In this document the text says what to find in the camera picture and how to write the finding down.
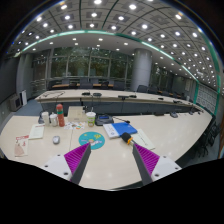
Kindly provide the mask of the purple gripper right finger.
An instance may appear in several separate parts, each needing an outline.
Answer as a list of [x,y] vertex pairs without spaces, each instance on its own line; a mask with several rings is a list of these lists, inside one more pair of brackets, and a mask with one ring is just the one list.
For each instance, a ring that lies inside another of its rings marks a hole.
[[169,157],[159,156],[138,144],[133,145],[133,156],[143,185],[148,185],[181,170],[181,167]]

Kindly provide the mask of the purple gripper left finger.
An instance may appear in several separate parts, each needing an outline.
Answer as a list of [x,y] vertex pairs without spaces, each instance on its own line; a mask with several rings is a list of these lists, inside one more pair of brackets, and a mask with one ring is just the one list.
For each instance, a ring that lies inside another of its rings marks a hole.
[[72,183],[79,184],[91,154],[89,143],[62,155],[57,154],[43,165],[43,169]]

